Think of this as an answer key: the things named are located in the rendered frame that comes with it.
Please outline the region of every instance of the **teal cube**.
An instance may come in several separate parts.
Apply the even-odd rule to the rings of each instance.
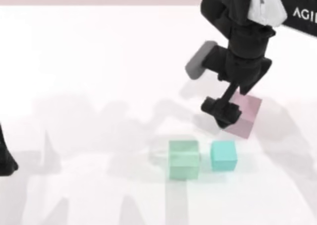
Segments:
[[[234,171],[238,157],[234,141],[215,141],[211,145],[213,171]]]
[[[168,161],[170,179],[197,179],[200,169],[198,141],[170,141]]]

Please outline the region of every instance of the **green block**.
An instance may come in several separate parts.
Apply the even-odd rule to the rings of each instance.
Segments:
[[[170,179],[197,179],[200,169],[198,141],[170,141],[168,161]]]
[[[233,171],[238,162],[234,141],[214,141],[211,145],[213,171]]]

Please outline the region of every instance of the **dog's ear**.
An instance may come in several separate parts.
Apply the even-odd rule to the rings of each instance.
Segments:
[[[251,0],[231,0],[229,17],[239,25],[245,25],[248,20]]]

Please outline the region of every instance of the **pink block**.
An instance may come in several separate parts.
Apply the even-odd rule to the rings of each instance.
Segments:
[[[224,131],[248,139],[260,110],[262,100],[250,95],[243,96],[239,92],[236,92],[230,101],[240,106],[242,115],[236,124],[227,127]]]

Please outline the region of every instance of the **colored block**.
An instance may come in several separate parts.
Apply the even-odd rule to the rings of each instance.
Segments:
[[[233,171],[238,162],[234,141],[215,141],[211,145],[211,167],[214,171]]]
[[[170,179],[197,179],[200,169],[198,141],[170,141],[168,161]]]
[[[250,95],[243,96],[236,92],[230,101],[240,106],[242,115],[236,124],[227,127],[224,131],[248,139],[259,113],[262,100]]]

